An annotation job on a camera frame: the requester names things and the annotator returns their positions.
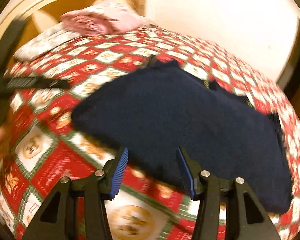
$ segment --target red and white tablecloth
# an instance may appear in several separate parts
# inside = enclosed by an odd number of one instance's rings
[[[115,152],[71,126],[71,110],[105,82],[136,70],[150,54],[175,58],[201,78],[217,79],[228,91],[247,95],[263,113],[278,112],[288,144],[286,157],[294,179],[293,201],[284,215],[270,214],[281,239],[300,229],[300,121],[277,85],[214,42],[160,28],[125,35],[79,37],[7,74],[67,78],[71,89],[20,90],[12,98],[15,125],[12,158],[0,176],[0,210],[21,239],[49,191],[63,176],[79,179],[103,167]],[[106,203],[114,239],[190,239],[199,203],[128,166],[121,190]],[[85,228],[80,212],[79,235]],[[220,208],[218,239],[224,238],[226,208]]]

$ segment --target navy towel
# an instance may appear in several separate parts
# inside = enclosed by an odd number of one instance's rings
[[[244,178],[268,212],[285,213],[292,181],[277,114],[185,72],[176,60],[155,62],[104,84],[72,113],[74,127],[111,146],[152,177],[183,189],[176,148],[204,170]]]

